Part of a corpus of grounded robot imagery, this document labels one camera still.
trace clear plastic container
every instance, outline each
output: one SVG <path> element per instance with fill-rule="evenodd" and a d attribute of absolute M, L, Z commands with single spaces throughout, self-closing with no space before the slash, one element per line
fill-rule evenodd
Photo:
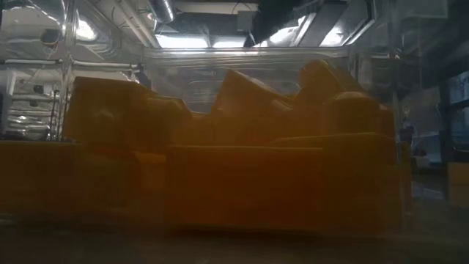
<path fill-rule="evenodd" d="M 346 71 L 353 65 L 349 47 L 146 50 L 144 62 L 152 90 L 182 98 L 191 111 L 207 113 L 227 70 L 237 70 L 290 95 L 300 90 L 299 71 L 313 59 L 325 59 Z"/>

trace orange block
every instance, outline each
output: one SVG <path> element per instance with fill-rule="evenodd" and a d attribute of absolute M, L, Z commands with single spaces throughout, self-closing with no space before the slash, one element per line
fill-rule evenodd
<path fill-rule="evenodd" d="M 142 99 L 125 120 L 125 141 L 133 150 L 160 153 L 169 144 L 187 144 L 192 115 L 179 98 Z"/>
<path fill-rule="evenodd" d="M 322 134 L 380 131 L 380 104 L 362 92 L 343 92 L 323 106 Z"/>
<path fill-rule="evenodd" d="M 284 124 L 291 100 L 261 81 L 230 70 L 212 107 L 215 143 L 219 145 L 262 145 Z"/>
<path fill-rule="evenodd" d="M 277 139 L 272 147 L 320 147 L 327 153 L 343 158 L 396 164 L 394 139 L 379 133 L 347 133 L 329 136 L 302 136 Z"/>
<path fill-rule="evenodd" d="M 215 126 L 210 114 L 192 113 L 192 122 L 187 128 L 186 144 L 211 146 L 215 144 Z"/>
<path fill-rule="evenodd" d="M 326 221 L 325 235 L 383 235 L 402 224 L 399 167 L 353 158 L 353 153 L 330 155 L 318 197 Z"/>
<path fill-rule="evenodd" d="M 401 152 L 401 182 L 404 199 L 404 210 L 408 216 L 413 212 L 413 198 L 412 198 L 412 148 L 408 142 L 399 142 L 397 147 Z"/>
<path fill-rule="evenodd" d="M 83 143 L 126 146 L 128 120 L 142 98 L 156 93 L 130 81 L 77 77 L 63 135 Z"/>
<path fill-rule="evenodd" d="M 165 216 L 171 226 L 310 230 L 323 190 L 320 149 L 169 148 Z"/>
<path fill-rule="evenodd" d="M 394 114 L 384 105 L 380 105 L 380 132 L 392 139 L 395 138 Z"/>
<path fill-rule="evenodd" d="M 33 219 L 161 223 L 166 157 L 58 142 L 0 142 L 0 211 Z"/>
<path fill-rule="evenodd" d="M 363 90 L 352 76 L 322 59 L 311 61 L 301 69 L 300 85 L 302 89 L 293 103 L 296 109 L 319 106 L 340 92 Z"/>

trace fluorescent light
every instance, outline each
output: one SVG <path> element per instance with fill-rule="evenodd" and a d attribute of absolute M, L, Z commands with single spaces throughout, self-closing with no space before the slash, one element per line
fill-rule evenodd
<path fill-rule="evenodd" d="M 78 20 L 78 28 L 76 29 L 76 38 L 83 41 L 93 41 L 96 40 L 97 34 L 88 22 L 83 20 Z"/>
<path fill-rule="evenodd" d="M 357 33 L 351 40 L 347 42 L 347 45 L 353 44 L 366 30 L 368 30 L 374 24 L 374 19 L 368 21 L 368 23 Z"/>
<path fill-rule="evenodd" d="M 208 48 L 207 41 L 201 37 L 156 36 L 162 48 Z"/>
<path fill-rule="evenodd" d="M 336 47 L 341 44 L 343 36 L 342 29 L 338 27 L 332 28 L 325 36 L 320 47 Z"/>
<path fill-rule="evenodd" d="M 244 41 L 218 41 L 213 48 L 242 48 Z"/>
<path fill-rule="evenodd" d="M 269 40 L 272 43 L 280 43 L 285 40 L 292 32 L 294 32 L 296 28 L 297 26 L 291 26 L 284 29 L 280 29 L 277 31 L 277 33 L 270 36 Z"/>

